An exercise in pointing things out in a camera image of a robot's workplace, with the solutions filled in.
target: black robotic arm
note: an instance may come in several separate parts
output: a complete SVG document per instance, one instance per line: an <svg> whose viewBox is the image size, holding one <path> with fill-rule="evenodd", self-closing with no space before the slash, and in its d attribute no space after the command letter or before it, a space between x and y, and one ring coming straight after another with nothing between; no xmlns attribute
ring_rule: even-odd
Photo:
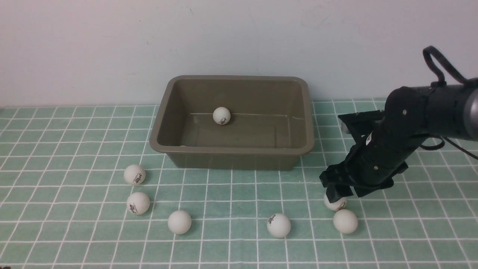
<svg viewBox="0 0 478 269"><path fill-rule="evenodd" d="M425 48L423 55L438 81L426 87L394 90L384 111L339 116L356 144L343 162L329 166L320 175L330 202L352 196L351 188L363 197L392 187L392 177L408 168L405 160L418 147L439 149L443 140L453 143L448 138L478 141L478 78L464 78L432 46ZM461 84L447 85L431 56ZM430 137L440 138L442 143L422 146Z"/></svg>

